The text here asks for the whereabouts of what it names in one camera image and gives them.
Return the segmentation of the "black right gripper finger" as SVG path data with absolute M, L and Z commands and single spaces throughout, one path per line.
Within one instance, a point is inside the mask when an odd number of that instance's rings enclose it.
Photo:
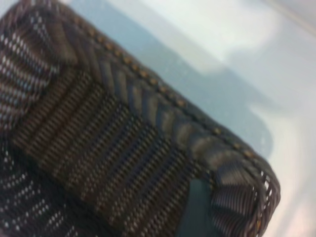
M 189 197 L 177 229 L 179 237 L 213 237 L 215 229 L 210 212 L 211 189 L 205 181 L 190 182 Z

